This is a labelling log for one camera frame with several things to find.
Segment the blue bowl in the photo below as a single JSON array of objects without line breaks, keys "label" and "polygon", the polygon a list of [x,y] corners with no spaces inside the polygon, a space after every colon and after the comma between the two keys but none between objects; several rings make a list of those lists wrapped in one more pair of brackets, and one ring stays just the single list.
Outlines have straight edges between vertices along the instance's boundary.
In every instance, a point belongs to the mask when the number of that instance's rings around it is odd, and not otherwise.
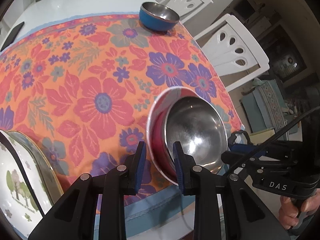
[{"label": "blue bowl", "polygon": [[180,20],[174,10],[155,2],[144,2],[140,7],[139,18],[148,29],[161,32],[172,29]]}]

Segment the tree illustration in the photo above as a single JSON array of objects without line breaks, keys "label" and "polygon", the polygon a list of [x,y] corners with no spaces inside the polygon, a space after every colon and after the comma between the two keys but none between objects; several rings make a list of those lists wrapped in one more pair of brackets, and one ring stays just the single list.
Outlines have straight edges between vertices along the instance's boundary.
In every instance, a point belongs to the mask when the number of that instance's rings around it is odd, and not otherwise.
[{"label": "tree illustration", "polygon": [[31,221],[32,221],[32,220],[31,220],[31,217],[30,217],[27,213],[25,213],[24,217],[28,220],[28,222],[31,222]]},{"label": "tree illustration", "polygon": [[35,201],[33,200],[33,197],[30,197],[30,203],[31,203],[31,206],[36,210],[36,211],[39,211]]},{"label": "tree illustration", "polygon": [[7,186],[9,188],[10,192],[11,192],[11,195],[12,195],[12,192],[14,191],[14,188],[13,188],[13,182],[12,182],[12,179],[11,179],[10,171],[7,171],[6,180],[7,180]]},{"label": "tree illustration", "polygon": [[19,193],[21,194],[21,196],[23,196],[24,200],[26,201],[26,206],[28,207],[29,206],[28,198],[31,197],[31,194],[27,185],[24,182],[20,183]]},{"label": "tree illustration", "polygon": [[13,182],[14,191],[16,192],[16,198],[19,200],[18,190],[20,187],[20,181],[19,181],[19,175],[16,170],[13,170],[13,172],[11,173],[11,179]]}]

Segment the oval cutout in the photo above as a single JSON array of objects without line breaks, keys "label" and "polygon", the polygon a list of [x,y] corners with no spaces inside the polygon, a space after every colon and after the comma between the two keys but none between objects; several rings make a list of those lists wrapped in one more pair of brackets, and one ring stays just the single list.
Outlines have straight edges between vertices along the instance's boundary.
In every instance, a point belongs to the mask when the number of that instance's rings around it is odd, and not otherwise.
[{"label": "oval cutout", "polygon": [[242,48],[237,48],[235,50],[235,53],[241,54],[241,53],[243,53],[243,49]]},{"label": "oval cutout", "polygon": [[236,39],[234,37],[232,37],[229,41],[229,45],[232,45],[236,42]]},{"label": "oval cutout", "polygon": [[225,37],[226,37],[225,33],[220,33],[220,41],[223,41]]},{"label": "oval cutout", "polygon": [[245,61],[243,59],[238,59],[236,60],[236,63],[239,65],[239,66],[244,66],[245,65]]}]

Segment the human hand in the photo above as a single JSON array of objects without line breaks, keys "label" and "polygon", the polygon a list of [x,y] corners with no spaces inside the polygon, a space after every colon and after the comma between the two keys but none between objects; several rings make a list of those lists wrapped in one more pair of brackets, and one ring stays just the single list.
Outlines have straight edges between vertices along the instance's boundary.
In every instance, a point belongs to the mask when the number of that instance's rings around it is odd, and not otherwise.
[{"label": "human hand", "polygon": [[[281,208],[279,209],[279,221],[284,229],[290,229],[295,227],[299,223],[297,215],[299,213],[298,208],[293,205],[291,198],[280,197]],[[320,206],[320,189],[318,188],[316,194],[306,199],[302,206],[301,212],[307,212],[307,216],[315,213]]]}]

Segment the white plate with tree design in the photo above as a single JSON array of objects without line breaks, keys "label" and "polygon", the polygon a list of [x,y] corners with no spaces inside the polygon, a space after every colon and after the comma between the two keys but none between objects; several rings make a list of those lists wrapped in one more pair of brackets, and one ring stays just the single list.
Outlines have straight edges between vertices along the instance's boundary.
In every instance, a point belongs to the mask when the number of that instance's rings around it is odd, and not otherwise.
[{"label": "white plate with tree design", "polygon": [[[41,208],[46,214],[52,204],[44,189],[33,158],[20,143],[4,131],[0,130],[0,132],[16,150]],[[0,208],[12,226],[25,237],[28,237],[42,219],[42,216],[31,197],[17,163],[2,144],[0,144],[0,165]]]}]

